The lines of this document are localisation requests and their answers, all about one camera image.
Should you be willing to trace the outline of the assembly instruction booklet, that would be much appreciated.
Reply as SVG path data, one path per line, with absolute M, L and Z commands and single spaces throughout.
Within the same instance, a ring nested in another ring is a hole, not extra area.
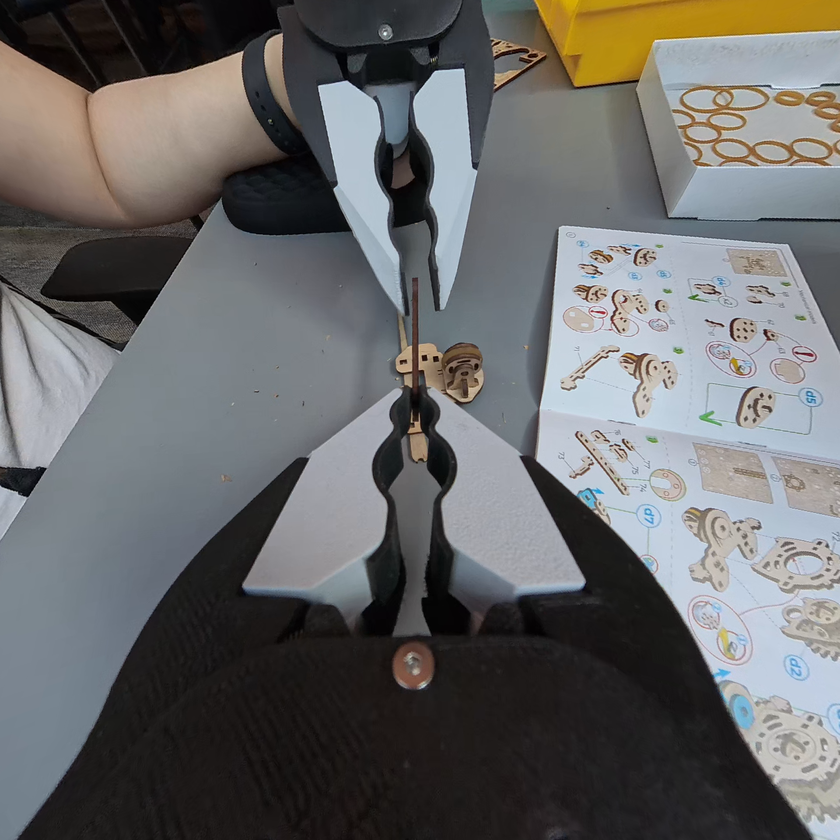
M 675 604 L 838 838 L 838 349 L 788 245 L 563 226 L 537 460 Z

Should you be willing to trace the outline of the black padded wrist rest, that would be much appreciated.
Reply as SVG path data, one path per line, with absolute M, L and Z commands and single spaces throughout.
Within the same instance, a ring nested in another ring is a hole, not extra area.
M 254 235 L 286 236 L 351 230 L 311 152 L 229 176 L 222 205 L 229 222 Z

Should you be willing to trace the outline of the black chair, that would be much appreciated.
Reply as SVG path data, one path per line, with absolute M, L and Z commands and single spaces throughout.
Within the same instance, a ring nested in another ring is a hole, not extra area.
M 41 294 L 67 302 L 110 302 L 138 326 L 190 248 L 190 238 L 129 236 L 74 245 Z

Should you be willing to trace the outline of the white cardboard box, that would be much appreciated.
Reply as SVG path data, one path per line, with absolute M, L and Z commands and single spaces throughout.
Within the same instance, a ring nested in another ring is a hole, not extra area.
M 838 219 L 839 166 L 696 167 L 667 99 L 701 85 L 804 90 L 838 81 L 838 31 L 655 41 L 637 98 L 668 216 Z

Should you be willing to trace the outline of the black wristband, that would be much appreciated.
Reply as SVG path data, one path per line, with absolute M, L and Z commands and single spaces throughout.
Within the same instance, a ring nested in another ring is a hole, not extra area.
M 248 105 L 260 128 L 279 152 L 295 157 L 308 153 L 310 148 L 276 100 L 266 70 L 266 45 L 279 34 L 279 29 L 271 29 L 247 44 L 242 54 L 241 74 Z

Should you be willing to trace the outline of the person's white shirt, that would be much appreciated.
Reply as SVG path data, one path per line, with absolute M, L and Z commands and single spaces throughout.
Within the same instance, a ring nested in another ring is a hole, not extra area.
M 118 357 L 2 282 L 1 467 L 47 468 Z

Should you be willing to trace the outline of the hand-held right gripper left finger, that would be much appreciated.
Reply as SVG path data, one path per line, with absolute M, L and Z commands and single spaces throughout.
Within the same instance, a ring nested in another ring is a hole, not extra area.
M 331 605 L 358 634 L 393 635 L 406 572 L 391 488 L 410 421 L 403 387 L 311 452 L 245 578 L 246 594 Z

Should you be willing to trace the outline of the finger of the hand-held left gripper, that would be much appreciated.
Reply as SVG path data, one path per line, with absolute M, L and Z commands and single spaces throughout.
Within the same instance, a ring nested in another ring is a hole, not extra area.
M 402 258 L 392 240 L 393 204 L 381 174 L 382 108 L 349 81 L 320 85 L 318 94 L 335 173 L 334 194 L 383 291 L 404 313 Z
M 465 70 L 434 71 L 414 96 L 411 117 L 427 164 L 429 276 L 441 311 L 455 283 L 476 184 Z

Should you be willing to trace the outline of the pile of brown rubber bands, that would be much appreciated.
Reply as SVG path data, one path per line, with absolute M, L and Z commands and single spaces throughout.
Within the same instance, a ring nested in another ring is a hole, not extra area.
M 839 166 L 837 86 L 701 85 L 667 99 L 696 167 Z

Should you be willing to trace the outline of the yellow plastic bin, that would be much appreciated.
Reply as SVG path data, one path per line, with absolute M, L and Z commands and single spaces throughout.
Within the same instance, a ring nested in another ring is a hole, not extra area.
M 575 88 L 640 78 L 659 39 L 839 29 L 838 1 L 536 1 Z

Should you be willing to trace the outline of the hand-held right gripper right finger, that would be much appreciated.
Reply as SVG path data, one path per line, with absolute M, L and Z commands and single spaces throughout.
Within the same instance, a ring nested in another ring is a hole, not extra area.
M 438 392 L 421 390 L 420 418 L 439 485 L 422 600 L 430 633 L 468 634 L 495 605 L 583 590 L 520 453 Z

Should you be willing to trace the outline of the wooden model assembly with knob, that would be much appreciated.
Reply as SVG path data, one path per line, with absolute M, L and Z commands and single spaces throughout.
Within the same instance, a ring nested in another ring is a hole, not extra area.
M 413 385 L 413 347 L 407 340 L 404 316 L 397 317 L 401 352 L 395 359 L 395 369 L 405 386 Z M 485 375 L 482 353 L 473 343 L 457 343 L 446 351 L 439 351 L 432 343 L 418 344 L 417 369 L 423 374 L 426 387 L 438 389 L 451 401 L 471 403 L 480 393 Z

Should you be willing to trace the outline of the person's left forearm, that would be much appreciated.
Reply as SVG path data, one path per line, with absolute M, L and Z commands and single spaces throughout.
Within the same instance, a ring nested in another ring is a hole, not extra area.
M 1 44 L 1 197 L 93 228 L 172 224 L 231 175 L 285 155 L 249 105 L 240 53 L 88 92 Z

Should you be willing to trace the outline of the laser-cut wooden sheet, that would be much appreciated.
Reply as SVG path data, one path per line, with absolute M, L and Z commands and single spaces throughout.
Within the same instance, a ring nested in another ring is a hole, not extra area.
M 493 91 L 509 85 L 547 58 L 547 53 L 503 38 L 490 39 L 494 60 Z

